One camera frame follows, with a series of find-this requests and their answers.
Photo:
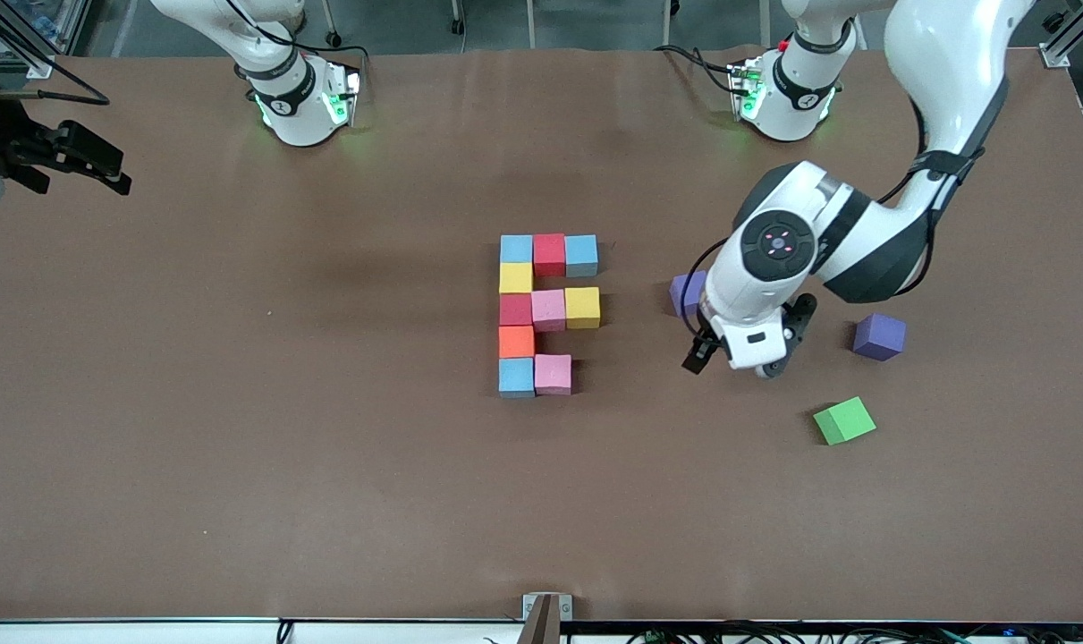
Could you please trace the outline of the pink foam cube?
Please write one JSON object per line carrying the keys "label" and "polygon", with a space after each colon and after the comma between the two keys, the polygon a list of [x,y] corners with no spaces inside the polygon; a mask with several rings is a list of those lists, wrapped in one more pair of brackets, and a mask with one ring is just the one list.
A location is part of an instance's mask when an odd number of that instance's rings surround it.
{"label": "pink foam cube", "polygon": [[537,333],[561,333],[566,329],[565,290],[537,290],[530,294],[532,326]]}
{"label": "pink foam cube", "polygon": [[571,395],[572,356],[537,354],[534,356],[533,382],[537,395]]}

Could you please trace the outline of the purple foam cube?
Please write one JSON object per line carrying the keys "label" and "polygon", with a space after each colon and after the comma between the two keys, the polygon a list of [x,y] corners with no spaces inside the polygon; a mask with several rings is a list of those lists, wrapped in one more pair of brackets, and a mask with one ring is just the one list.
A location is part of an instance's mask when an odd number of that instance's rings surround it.
{"label": "purple foam cube", "polygon": [[673,277],[669,285],[669,299],[671,299],[673,310],[677,318],[695,318],[699,308],[700,295],[706,281],[706,270],[696,270],[689,277],[688,274],[680,274]]}
{"label": "purple foam cube", "polygon": [[874,362],[889,362],[905,350],[906,338],[905,321],[873,313],[856,325],[851,350]]}

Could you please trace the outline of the green foam cube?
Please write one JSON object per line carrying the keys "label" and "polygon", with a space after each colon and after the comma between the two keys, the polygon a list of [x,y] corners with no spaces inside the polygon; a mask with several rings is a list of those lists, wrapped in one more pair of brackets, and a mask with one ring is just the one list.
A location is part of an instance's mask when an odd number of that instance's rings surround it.
{"label": "green foam cube", "polygon": [[812,419],[828,445],[848,443],[876,429],[867,406],[858,396],[824,408],[812,415]]}

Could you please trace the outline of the brown table mat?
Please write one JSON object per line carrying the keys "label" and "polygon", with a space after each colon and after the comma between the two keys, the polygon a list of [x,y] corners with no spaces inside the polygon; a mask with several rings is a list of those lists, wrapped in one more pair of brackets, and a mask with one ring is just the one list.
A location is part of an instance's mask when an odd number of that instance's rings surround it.
{"label": "brown table mat", "polygon": [[[773,382],[690,347],[671,277],[753,183],[810,159],[879,196],[916,149],[856,54],[812,139],[731,122],[658,53],[377,56],[356,127],[293,149],[225,58],[74,58],[123,150],[0,203],[0,618],[1083,621],[1083,117],[1012,50],[1010,96],[880,304],[819,307]],[[601,326],[536,333],[572,394],[497,392],[503,235],[595,235]],[[825,443],[858,396],[876,429]]]}

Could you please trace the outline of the aluminium frame post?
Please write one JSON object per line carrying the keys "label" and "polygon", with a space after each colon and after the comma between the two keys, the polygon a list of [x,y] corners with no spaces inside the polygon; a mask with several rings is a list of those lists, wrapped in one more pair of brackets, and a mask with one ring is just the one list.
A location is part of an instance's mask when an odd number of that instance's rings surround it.
{"label": "aluminium frame post", "polygon": [[1083,0],[1064,0],[1064,11],[1049,13],[1041,26],[1051,39],[1040,42],[1045,68],[1069,68],[1069,53],[1083,40]]}
{"label": "aluminium frame post", "polygon": [[22,68],[30,79],[54,73],[55,23],[29,0],[0,0],[0,69]]}
{"label": "aluminium frame post", "polygon": [[44,0],[47,16],[57,29],[54,45],[60,54],[79,52],[92,4],[94,0]]}

